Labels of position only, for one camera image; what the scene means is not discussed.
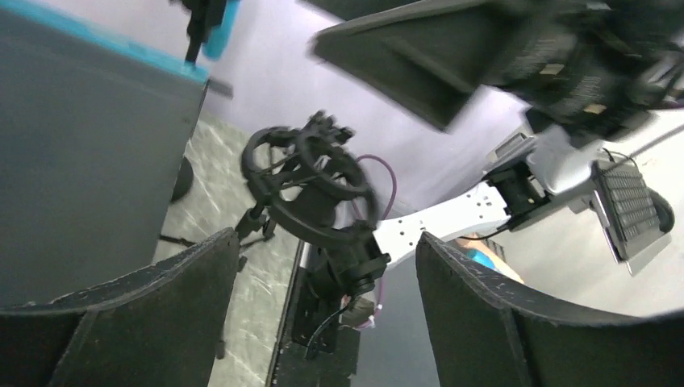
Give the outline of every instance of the black foam padding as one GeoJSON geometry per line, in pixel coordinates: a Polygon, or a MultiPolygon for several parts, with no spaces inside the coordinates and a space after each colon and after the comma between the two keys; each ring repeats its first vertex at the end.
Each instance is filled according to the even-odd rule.
{"type": "Polygon", "coordinates": [[[413,2],[321,31],[314,54],[444,131],[529,40],[535,24],[521,11],[525,3],[413,2]]]}
{"type": "Polygon", "coordinates": [[[442,386],[684,385],[684,314],[565,302],[423,234],[416,268],[442,386]]]}
{"type": "Polygon", "coordinates": [[[206,385],[238,250],[226,229],[117,280],[0,310],[0,385],[206,385]]]}
{"type": "Polygon", "coordinates": [[[420,0],[301,0],[343,20],[368,16],[420,0]]]}

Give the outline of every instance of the circular ring mount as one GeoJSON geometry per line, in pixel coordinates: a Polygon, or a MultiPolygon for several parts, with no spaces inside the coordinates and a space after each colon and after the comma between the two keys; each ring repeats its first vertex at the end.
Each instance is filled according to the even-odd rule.
{"type": "Polygon", "coordinates": [[[380,214],[363,169],[341,146],[349,131],[321,117],[314,115],[303,129],[258,131],[244,148],[240,168],[257,205],[266,207],[273,221],[308,243],[335,248],[370,237],[380,214]],[[256,159],[262,146],[269,154],[265,167],[256,159]],[[295,187],[300,190],[294,199],[283,197],[282,191],[295,187]],[[366,220],[334,228],[336,207],[357,199],[365,202],[366,220]]]}

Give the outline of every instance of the robotic arm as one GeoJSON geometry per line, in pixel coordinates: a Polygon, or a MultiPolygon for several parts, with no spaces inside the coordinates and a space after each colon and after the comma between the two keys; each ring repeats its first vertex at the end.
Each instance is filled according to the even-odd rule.
{"type": "Polygon", "coordinates": [[[318,248],[321,258],[301,263],[308,286],[300,297],[314,301],[305,307],[308,328],[296,329],[303,333],[293,340],[313,352],[333,351],[336,318],[372,291],[386,269],[411,256],[423,231],[453,239],[513,230],[588,197],[607,238],[622,243],[614,248],[617,260],[633,253],[626,234],[648,235],[642,244],[661,236],[662,227],[658,234],[652,224],[653,201],[642,201],[648,224],[630,226],[620,223],[621,214],[607,214],[602,203],[617,200],[609,175],[633,178],[620,184],[645,184],[638,169],[622,170],[626,160],[606,167],[597,155],[604,140],[637,130],[672,94],[684,72],[675,43],[683,19],[681,0],[423,0],[321,32],[314,54],[436,130],[446,128],[478,86],[491,85],[531,105],[531,133],[505,144],[469,192],[379,222],[373,190],[344,149],[351,130],[319,112],[302,128],[257,132],[242,155],[257,204],[236,227],[239,237],[261,229],[268,239],[277,223],[318,248]],[[257,166],[261,146],[271,155],[266,166],[257,166]],[[293,188],[295,195],[285,193],[293,188]],[[334,228],[336,207],[353,200],[365,203],[365,220],[334,228]],[[340,309],[345,296],[351,301],[340,309]]]}

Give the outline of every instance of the black cable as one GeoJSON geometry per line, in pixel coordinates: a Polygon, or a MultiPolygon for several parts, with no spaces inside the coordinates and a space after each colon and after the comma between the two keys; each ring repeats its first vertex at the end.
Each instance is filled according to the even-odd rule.
{"type": "Polygon", "coordinates": [[[613,155],[617,155],[617,156],[620,156],[620,157],[622,157],[622,158],[624,158],[624,159],[629,159],[629,160],[634,164],[635,167],[639,168],[639,165],[636,163],[636,160],[634,160],[634,158],[632,158],[632,157],[630,157],[630,156],[625,155],[624,153],[620,153],[620,152],[616,152],[616,151],[609,151],[609,150],[607,150],[607,149],[605,149],[605,148],[603,148],[603,151],[608,155],[608,160],[609,160],[611,163],[615,163],[615,162],[617,161],[617,160],[613,157],[613,155]]]}
{"type": "Polygon", "coordinates": [[[506,230],[508,230],[508,227],[504,226],[503,228],[500,228],[500,229],[498,229],[497,231],[495,231],[495,232],[493,232],[493,233],[491,233],[491,234],[489,234],[489,235],[478,236],[477,238],[473,238],[473,237],[469,237],[469,236],[459,236],[458,239],[465,239],[465,240],[485,240],[485,239],[489,239],[489,238],[491,238],[491,237],[493,237],[493,236],[499,235],[499,234],[501,234],[502,232],[504,232],[504,231],[506,231],[506,230]]]}
{"type": "Polygon", "coordinates": [[[311,335],[311,337],[309,338],[309,341],[307,343],[307,351],[304,353],[304,359],[313,360],[316,357],[316,355],[318,355],[319,351],[318,348],[315,347],[315,345],[318,345],[320,335],[323,333],[323,331],[326,330],[330,323],[335,321],[336,318],[339,318],[344,312],[349,310],[349,308],[351,308],[356,303],[357,299],[352,298],[351,300],[349,300],[347,305],[342,306],[333,314],[329,315],[325,320],[323,320],[322,323],[320,323],[319,327],[316,328],[316,330],[314,331],[314,334],[311,335]]]}
{"type": "Polygon", "coordinates": [[[622,160],[615,162],[611,167],[604,169],[603,174],[609,173],[613,169],[619,168],[621,165],[624,165],[625,163],[627,163],[631,160],[634,160],[641,153],[644,153],[644,152],[648,151],[650,148],[653,148],[653,147],[663,143],[664,141],[671,139],[672,137],[682,133],[683,131],[684,131],[684,125],[680,125],[678,127],[675,127],[673,130],[668,131],[664,135],[658,136],[656,139],[648,142],[643,147],[636,149],[629,156],[626,156],[622,160]]]}

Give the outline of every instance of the wall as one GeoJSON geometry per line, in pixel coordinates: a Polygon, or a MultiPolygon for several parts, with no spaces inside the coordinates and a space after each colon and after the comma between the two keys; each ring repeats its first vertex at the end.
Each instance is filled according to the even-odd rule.
{"type": "MultiPolygon", "coordinates": [[[[175,56],[185,54],[187,15],[167,0],[42,0],[175,56]]],[[[302,125],[319,109],[357,131],[356,154],[385,158],[399,176],[406,212],[467,189],[479,178],[483,155],[519,124],[515,99],[487,90],[451,135],[436,133],[403,109],[307,54],[311,37],[337,23],[295,0],[248,0],[240,6],[227,54],[212,76],[233,84],[235,98],[210,96],[206,108],[244,131],[302,125]]],[[[390,192],[382,167],[365,167],[380,195],[390,192]]]]}

